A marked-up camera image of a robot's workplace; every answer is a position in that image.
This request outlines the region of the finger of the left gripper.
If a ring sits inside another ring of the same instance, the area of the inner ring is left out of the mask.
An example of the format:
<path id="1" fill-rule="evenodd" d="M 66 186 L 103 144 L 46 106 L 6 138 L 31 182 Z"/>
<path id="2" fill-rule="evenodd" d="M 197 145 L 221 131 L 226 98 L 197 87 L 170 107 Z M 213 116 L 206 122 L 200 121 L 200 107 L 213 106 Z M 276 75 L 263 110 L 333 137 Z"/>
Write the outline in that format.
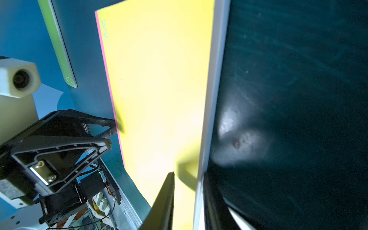
<path id="1" fill-rule="evenodd" d="M 38 136 L 97 137 L 108 139 L 117 133 L 113 119 L 95 117 L 76 110 L 58 110 L 39 120 Z"/>

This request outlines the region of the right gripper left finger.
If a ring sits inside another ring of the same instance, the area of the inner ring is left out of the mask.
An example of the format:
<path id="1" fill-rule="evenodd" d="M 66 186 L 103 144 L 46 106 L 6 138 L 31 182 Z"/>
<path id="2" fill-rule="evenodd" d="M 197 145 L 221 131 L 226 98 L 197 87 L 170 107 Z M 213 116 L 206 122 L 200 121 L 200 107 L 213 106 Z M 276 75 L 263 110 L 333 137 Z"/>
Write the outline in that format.
<path id="1" fill-rule="evenodd" d="M 140 230 L 172 230 L 174 211 L 174 172 L 167 174 L 166 179 L 151 207 L 151 210 L 142 223 Z"/>

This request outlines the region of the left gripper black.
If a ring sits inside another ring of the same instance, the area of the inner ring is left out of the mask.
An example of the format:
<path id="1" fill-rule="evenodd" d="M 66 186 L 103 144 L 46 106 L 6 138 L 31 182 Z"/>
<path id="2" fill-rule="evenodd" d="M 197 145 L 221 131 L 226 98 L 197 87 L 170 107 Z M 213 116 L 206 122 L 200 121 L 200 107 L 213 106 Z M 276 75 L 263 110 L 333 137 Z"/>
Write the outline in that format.
<path id="1" fill-rule="evenodd" d="M 1 145 L 1 198 L 16 209 L 60 192 L 111 149 L 96 137 L 31 136 Z"/>

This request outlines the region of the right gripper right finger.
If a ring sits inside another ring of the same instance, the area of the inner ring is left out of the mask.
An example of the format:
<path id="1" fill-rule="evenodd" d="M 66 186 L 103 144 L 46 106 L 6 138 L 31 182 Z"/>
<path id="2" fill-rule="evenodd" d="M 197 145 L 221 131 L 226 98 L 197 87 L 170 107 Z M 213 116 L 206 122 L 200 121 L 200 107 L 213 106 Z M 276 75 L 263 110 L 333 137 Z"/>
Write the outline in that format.
<path id="1" fill-rule="evenodd" d="M 229 212 L 216 182 L 208 172 L 203 178 L 204 217 L 206 230 L 239 230 Z"/>

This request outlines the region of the green cover notebook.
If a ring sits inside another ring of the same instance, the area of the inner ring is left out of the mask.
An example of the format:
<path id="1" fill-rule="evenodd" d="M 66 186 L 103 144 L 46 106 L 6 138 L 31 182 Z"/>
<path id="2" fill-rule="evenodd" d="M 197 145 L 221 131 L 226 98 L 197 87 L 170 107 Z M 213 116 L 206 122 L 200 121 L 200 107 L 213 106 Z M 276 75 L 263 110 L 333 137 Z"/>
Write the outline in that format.
<path id="1" fill-rule="evenodd" d="M 51 43 L 62 72 L 62 76 L 67 85 L 77 88 L 77 82 L 71 66 L 65 42 L 59 27 L 58 19 L 51 0 L 38 0 Z"/>

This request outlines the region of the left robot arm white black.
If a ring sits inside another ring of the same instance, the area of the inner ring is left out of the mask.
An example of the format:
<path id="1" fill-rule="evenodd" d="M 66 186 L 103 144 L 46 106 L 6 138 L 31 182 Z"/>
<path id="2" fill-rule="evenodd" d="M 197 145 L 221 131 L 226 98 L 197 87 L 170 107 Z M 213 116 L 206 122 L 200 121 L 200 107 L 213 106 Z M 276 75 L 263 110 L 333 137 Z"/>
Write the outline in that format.
<path id="1" fill-rule="evenodd" d="M 51 227 L 83 210 L 104 189 L 121 199 L 102 162 L 117 132 L 112 119 L 58 110 L 1 145 L 1 198 L 16 209 L 39 204 Z"/>

